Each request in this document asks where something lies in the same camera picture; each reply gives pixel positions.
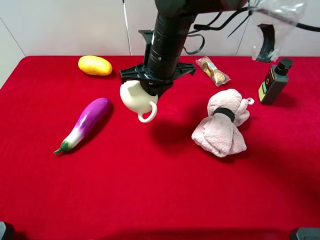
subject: green calyx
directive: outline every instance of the green calyx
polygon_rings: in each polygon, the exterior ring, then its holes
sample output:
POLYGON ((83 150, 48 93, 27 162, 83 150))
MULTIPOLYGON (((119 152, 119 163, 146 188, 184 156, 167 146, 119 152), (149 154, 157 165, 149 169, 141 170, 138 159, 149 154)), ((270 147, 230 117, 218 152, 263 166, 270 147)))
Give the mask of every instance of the green calyx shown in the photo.
POLYGON ((67 141, 63 141, 57 151, 54 151, 53 154, 58 154, 61 152, 69 151, 71 148, 69 146, 69 143, 67 141))

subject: black bottle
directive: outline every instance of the black bottle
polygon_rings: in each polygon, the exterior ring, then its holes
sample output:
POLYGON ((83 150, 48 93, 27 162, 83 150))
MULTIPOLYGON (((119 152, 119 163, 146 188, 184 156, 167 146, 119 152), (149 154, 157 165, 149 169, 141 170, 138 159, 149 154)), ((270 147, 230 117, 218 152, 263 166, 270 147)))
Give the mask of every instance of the black bottle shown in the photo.
POLYGON ((259 100, 262 104, 273 104, 289 81, 288 72, 293 65, 289 58, 283 58, 278 65, 272 65, 259 88, 259 100))

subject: yellow squash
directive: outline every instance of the yellow squash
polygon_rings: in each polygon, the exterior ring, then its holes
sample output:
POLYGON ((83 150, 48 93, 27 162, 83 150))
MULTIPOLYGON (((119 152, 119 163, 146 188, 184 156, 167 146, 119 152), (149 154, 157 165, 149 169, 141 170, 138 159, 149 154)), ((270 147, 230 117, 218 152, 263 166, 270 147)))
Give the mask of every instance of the yellow squash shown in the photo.
POLYGON ((111 63, 98 56, 82 56, 78 66, 89 75, 107 76, 112 72, 111 63))

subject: eggplant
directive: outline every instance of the eggplant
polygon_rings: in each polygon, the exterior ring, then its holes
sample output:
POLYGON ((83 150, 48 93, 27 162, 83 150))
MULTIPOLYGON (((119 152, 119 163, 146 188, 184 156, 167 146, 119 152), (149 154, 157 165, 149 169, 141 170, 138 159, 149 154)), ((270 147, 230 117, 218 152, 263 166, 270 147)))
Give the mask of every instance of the eggplant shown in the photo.
POLYGON ((109 98, 101 97, 91 102, 81 113, 70 134, 63 140, 54 154, 73 149, 108 112, 111 106, 109 98))

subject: rolled towel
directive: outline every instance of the rolled towel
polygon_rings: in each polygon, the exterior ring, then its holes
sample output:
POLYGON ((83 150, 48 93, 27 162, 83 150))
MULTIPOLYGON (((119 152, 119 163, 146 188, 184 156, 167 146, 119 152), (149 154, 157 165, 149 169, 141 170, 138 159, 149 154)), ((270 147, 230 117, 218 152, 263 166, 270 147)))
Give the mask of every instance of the rolled towel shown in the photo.
POLYGON ((192 134, 192 139, 203 149, 223 158, 247 149, 244 137, 237 129, 250 116, 248 105, 252 98, 243 99, 235 89, 220 91, 208 103, 208 117, 192 134))

